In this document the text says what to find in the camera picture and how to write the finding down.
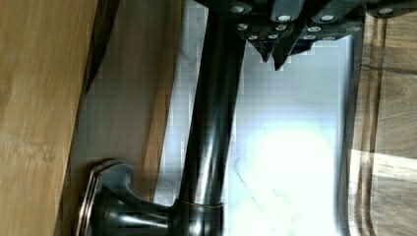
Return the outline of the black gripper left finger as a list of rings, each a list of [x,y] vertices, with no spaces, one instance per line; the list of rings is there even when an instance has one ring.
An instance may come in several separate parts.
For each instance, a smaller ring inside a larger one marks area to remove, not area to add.
[[[249,40],[264,62],[272,56],[284,63],[295,37],[295,0],[196,0],[228,19],[241,38]]]

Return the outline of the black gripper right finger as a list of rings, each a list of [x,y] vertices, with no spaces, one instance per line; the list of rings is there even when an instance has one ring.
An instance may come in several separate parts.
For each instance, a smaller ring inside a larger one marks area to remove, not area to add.
[[[389,19],[416,11],[416,0],[273,0],[271,19],[285,27],[272,47],[278,70],[317,40],[339,39],[363,27],[365,14]]]

